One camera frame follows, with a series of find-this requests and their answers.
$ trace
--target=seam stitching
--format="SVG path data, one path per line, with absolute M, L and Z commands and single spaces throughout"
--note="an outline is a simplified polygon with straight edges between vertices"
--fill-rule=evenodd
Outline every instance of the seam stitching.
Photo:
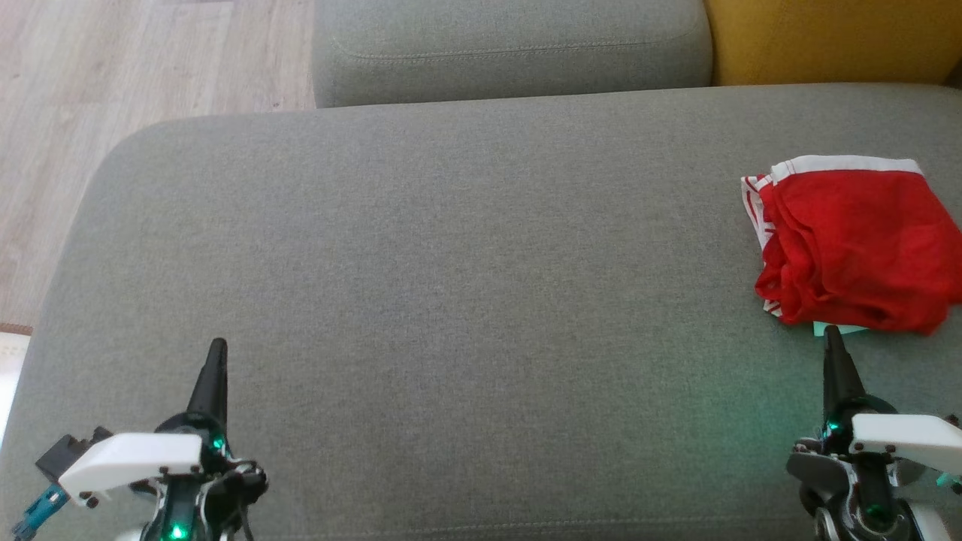
M 404 61 L 440 61 L 446 59 L 458 59 L 463 57 L 504 57 L 522 56 L 530 54 L 545 54 L 555 52 L 569 52 L 586 49 L 619 48 L 619 47 L 641 47 L 646 45 L 664 45 L 673 41 L 678 41 L 697 32 L 700 28 L 701 20 L 697 21 L 684 34 L 673 38 L 657 39 L 653 41 L 592 41 L 587 43 L 557 44 L 557 45 L 532 45 L 528 47 L 517 47 L 513 49 L 469 49 L 463 51 L 442 51 L 435 53 L 415 53 L 410 55 L 371 55 L 347 50 L 336 36 L 331 36 L 331 43 L 345 56 L 356 61 L 397 63 Z
M 450 538 L 466 538 L 466 537 L 483 537 L 487 536 L 504 536 L 504 535 L 530 535 L 532 532 L 517 532 L 511 531 L 512 528 L 568 528 L 576 527 L 580 530 L 597 530 L 599 528 L 608 528 L 610 526 L 628 526 L 628 527 L 667 527 L 673 528 L 679 524 L 690 525 L 692 523 L 712 523 L 712 524 L 702 524 L 705 528 L 711 528 L 717 523 L 724 522 L 736 522 L 746 519 L 750 519 L 754 522 L 780 522 L 784 520 L 794 519 L 795 516 L 776 516 L 776 517 L 742 517 L 742 516 L 721 516 L 721 517 L 711 517 L 708 521 L 705 521 L 704 517 L 682 517 L 682 518 L 668 518 L 668 519 L 597 519 L 597 520 L 569 520 L 569 521 L 552 521 L 552 522 L 535 522 L 535 523 L 507 523 L 507 524 L 496 524 L 496 525 L 472 525 L 472 526 L 458 526 L 450 528 L 416 528 L 416 529 L 403 529 L 403 530 L 385 530 L 385 531 L 360 531 L 352 533 L 308 533 L 308 534 L 291 534 L 291 535 L 268 535 L 265 539 L 341 539 L 341 538 L 354 538 L 354 539 L 366 539 L 366 538 L 377 538 L 377 537 L 390 537 L 397 535 L 435 535 L 435 534 L 445 534 L 448 537 L 434 538 L 435 541 L 439 539 L 450 539 Z M 578 531 L 578 529 L 556 529 L 554 531 L 543 531 L 537 533 L 566 533 L 568 531 Z

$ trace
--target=robotic arm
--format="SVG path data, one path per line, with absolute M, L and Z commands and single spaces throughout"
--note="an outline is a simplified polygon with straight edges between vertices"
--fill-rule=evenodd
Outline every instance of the robotic arm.
M 37 466 L 50 488 L 13 529 L 14 541 L 33 539 L 67 501 L 93 509 L 106 491 L 124 485 L 156 499 L 153 519 L 124 540 L 224 541 L 241 529 L 252 540 L 247 507 L 267 490 L 267 475 L 256 461 L 231 453 L 226 426 L 227 343 L 218 338 L 184 413 L 153 433 L 98 427 L 90 440 L 67 435 L 45 453 Z
M 962 474 L 958 420 L 900 415 L 866 393 L 838 328 L 825 330 L 823 429 L 801 438 L 786 466 L 822 541 L 950 541 L 939 515 L 896 498 L 926 468 Z

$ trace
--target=light blue paper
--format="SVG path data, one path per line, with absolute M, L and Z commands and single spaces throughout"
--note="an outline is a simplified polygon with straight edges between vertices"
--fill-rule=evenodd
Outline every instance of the light blue paper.
M 824 336 L 825 328 L 831 324 L 832 323 L 815 322 L 814 329 L 813 329 L 815 331 L 815 336 Z M 860 327 L 858 325 L 836 325 L 836 326 L 839 327 L 839 332 L 841 332 L 842 334 L 849 334 L 850 332 L 858 332 L 860 330 L 869 330 L 866 327 Z

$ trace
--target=couch cushion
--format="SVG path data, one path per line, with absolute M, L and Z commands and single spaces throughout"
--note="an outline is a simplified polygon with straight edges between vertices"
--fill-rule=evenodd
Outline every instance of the couch cushion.
M 701 0 L 324 0 L 319 107 L 707 85 Z
M 820 420 L 822 348 L 761 310 L 738 178 L 799 154 L 914 158 L 960 221 L 959 141 L 962 92 L 858 85 L 147 129 L 65 249 L 0 526 L 62 434 L 153 429 L 224 336 L 232 445 L 271 475 L 258 539 L 809 539 L 784 464 Z M 931 338 L 848 344 L 896 407 L 962 411 L 960 311 Z M 41 535 L 107 539 L 150 511 L 118 493 Z

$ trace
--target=white stripe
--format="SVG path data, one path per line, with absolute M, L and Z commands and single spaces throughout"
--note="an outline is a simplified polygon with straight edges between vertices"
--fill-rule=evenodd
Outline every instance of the white stripe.
M 771 176 L 771 175 L 768 175 L 768 174 L 765 175 L 765 176 L 762 176 L 762 177 L 757 177 L 757 176 L 756 176 L 756 177 L 752 177 L 752 178 L 755 179 L 755 182 L 752 183 L 752 186 L 755 187 L 755 190 L 756 190 L 757 192 L 761 192 L 761 191 L 762 191 L 762 188 L 765 188 L 766 186 L 768 186 L 769 184 L 772 183 L 772 176 Z
M 775 300 L 766 300 L 762 305 L 762 310 L 765 310 L 769 314 L 780 318 L 781 317 L 781 302 Z
M 793 174 L 835 170 L 904 171 L 922 175 L 915 160 L 872 156 L 799 156 L 772 167 L 771 182 L 778 184 Z
M 762 249 L 765 249 L 765 245 L 769 243 L 772 238 L 772 233 L 766 231 L 766 229 L 774 229 L 775 224 L 770 221 L 765 221 L 765 204 L 762 203 L 762 197 L 751 190 L 748 182 L 755 190 L 760 190 L 765 186 L 768 186 L 768 175 L 765 175 L 761 179 L 757 176 L 745 176 L 742 177 L 742 203 L 745 205 L 745 212 L 748 214 L 748 219 L 751 220 L 752 227 L 755 228 L 755 236 L 758 238 L 758 244 Z M 755 218 L 752 217 L 751 211 L 755 211 Z

